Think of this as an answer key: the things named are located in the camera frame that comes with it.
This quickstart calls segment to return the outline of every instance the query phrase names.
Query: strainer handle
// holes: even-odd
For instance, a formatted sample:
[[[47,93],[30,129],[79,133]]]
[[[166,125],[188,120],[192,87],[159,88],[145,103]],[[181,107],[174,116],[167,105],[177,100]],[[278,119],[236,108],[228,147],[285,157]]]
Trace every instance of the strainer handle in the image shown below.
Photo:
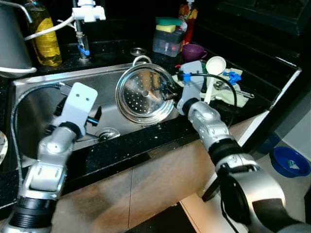
[[[149,57],[147,57],[146,55],[141,55],[141,56],[138,56],[134,59],[133,66],[136,66],[136,62],[138,62],[138,60],[140,60],[142,58],[146,59],[149,63],[152,63],[152,61]]]

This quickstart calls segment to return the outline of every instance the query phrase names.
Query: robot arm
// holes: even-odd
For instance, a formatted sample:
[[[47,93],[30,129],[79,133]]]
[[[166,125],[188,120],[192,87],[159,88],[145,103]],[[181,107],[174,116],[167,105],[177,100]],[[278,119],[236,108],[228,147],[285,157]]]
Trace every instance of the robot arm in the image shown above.
[[[97,91],[75,83],[66,99],[56,127],[38,147],[38,159],[29,169],[17,204],[1,233],[49,233],[51,220],[64,187],[66,163],[76,139],[85,135],[85,123]]]
[[[243,152],[220,114],[199,101],[202,84],[202,77],[185,83],[177,109],[188,116],[215,165],[227,214],[251,233],[311,232],[310,225],[287,214],[279,184]]]

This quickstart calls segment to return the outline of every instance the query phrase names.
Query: white ladle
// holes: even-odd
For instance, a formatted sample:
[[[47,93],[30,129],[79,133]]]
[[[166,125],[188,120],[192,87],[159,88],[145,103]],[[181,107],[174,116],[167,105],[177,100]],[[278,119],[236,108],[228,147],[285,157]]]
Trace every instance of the white ladle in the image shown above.
[[[226,67],[225,59],[221,56],[211,57],[206,62],[206,70],[207,70],[208,74],[219,75],[219,74],[224,72],[225,67]],[[214,85],[214,78],[208,77],[208,79],[209,79],[209,83],[208,83],[208,87],[206,90],[204,102],[209,104],[210,98],[212,95],[213,85]]]

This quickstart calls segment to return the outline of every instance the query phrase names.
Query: yellow dish soap bottle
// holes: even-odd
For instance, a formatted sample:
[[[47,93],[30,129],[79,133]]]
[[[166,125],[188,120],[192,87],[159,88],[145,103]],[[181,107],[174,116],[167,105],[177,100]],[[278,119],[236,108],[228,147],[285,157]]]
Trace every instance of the yellow dish soap bottle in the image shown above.
[[[26,0],[25,8],[34,21],[28,23],[31,34],[53,27],[47,8],[39,0]],[[32,39],[32,44],[40,64],[54,67],[62,63],[55,32]]]

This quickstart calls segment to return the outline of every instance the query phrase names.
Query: blue clip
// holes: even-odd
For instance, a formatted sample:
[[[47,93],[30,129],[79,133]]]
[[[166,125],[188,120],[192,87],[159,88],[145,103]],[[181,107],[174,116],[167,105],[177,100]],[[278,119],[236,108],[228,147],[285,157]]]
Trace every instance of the blue clip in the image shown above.
[[[191,74],[184,74],[184,82],[191,81]]]
[[[229,83],[231,83],[232,85],[235,85],[237,84],[237,81],[240,81],[242,78],[241,78],[241,75],[240,74],[237,74],[236,72],[234,71],[231,71],[231,72],[224,72],[223,75],[226,75],[226,76],[229,76]]]
[[[81,51],[84,55],[89,56],[89,50],[84,50],[81,45],[78,45],[79,51]]]

